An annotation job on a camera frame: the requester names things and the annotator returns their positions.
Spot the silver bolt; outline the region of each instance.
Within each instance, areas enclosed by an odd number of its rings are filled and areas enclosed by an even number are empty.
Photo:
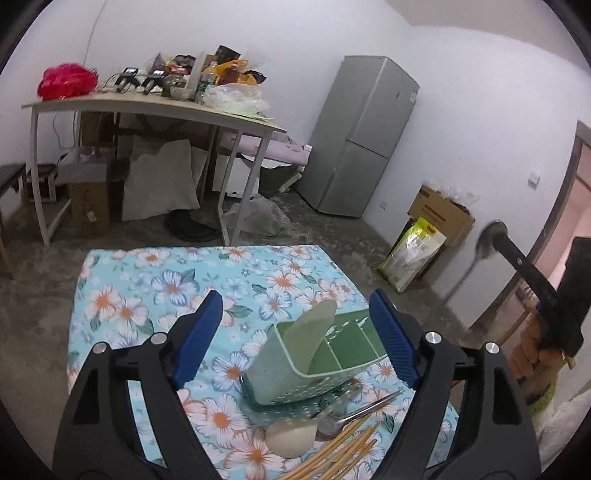
[[[495,342],[488,342],[484,346],[484,348],[486,348],[486,351],[489,353],[499,353],[501,351],[501,349]]]
[[[99,342],[92,348],[92,351],[94,353],[96,353],[97,355],[99,353],[105,353],[106,350],[107,350],[107,344],[105,342]]]
[[[152,342],[154,345],[162,345],[167,338],[168,336],[166,335],[166,333],[158,332],[152,335],[152,337],[150,338],[150,342]]]
[[[425,340],[429,343],[432,343],[433,345],[436,345],[441,342],[441,335],[439,335],[437,332],[427,332],[425,334]]]

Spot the gray refrigerator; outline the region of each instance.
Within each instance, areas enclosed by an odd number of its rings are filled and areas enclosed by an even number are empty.
[[[324,103],[296,190],[316,210],[360,217],[402,135],[419,86],[388,57],[347,56]]]

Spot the plastic bag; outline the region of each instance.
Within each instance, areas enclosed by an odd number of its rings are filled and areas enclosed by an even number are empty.
[[[242,230],[265,236],[280,236],[289,233],[291,221],[279,206],[262,195],[256,194],[244,207],[246,213]],[[233,229],[238,219],[240,204],[235,203],[224,213],[228,228]]]
[[[223,112],[243,116],[257,116],[259,112],[269,109],[269,104],[263,100],[259,87],[243,83],[207,87],[203,103]]]
[[[453,203],[457,203],[466,208],[480,200],[480,195],[477,195],[476,193],[464,192],[458,188],[446,186],[440,181],[426,180],[423,182],[423,185],[439,192],[443,198],[450,199]]]
[[[378,265],[377,270],[398,293],[402,293],[445,240],[445,235],[419,217]]]
[[[95,89],[97,82],[94,72],[76,63],[64,63],[43,73],[43,79],[37,87],[37,95],[43,100],[88,95]]]

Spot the orange plastic bag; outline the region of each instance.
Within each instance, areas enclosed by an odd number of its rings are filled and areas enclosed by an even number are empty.
[[[43,100],[87,95],[95,89],[97,78],[94,72],[77,63],[64,63],[48,68],[37,87],[37,95]]]

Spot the blue tablecloth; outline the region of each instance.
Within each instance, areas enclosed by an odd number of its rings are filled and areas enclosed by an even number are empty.
[[[296,319],[323,299],[335,299],[338,313],[367,308],[361,293],[317,246],[92,250],[80,273],[70,324],[70,387],[94,343],[105,341],[113,348],[139,345],[195,311],[210,290],[223,296],[222,322],[197,376],[178,396],[222,477],[275,479],[305,457],[285,460],[267,449],[264,427],[282,412],[252,411],[240,393],[241,372],[266,341],[272,322]],[[374,435],[377,443],[346,477],[365,480],[400,428],[413,391],[398,380],[387,359],[357,379],[363,393],[353,399],[350,410],[404,389],[366,423],[381,422]],[[146,457],[163,464],[138,383],[130,382],[130,395]],[[448,405],[431,465],[446,458],[456,424],[457,414]],[[314,450],[321,446],[317,442]]]

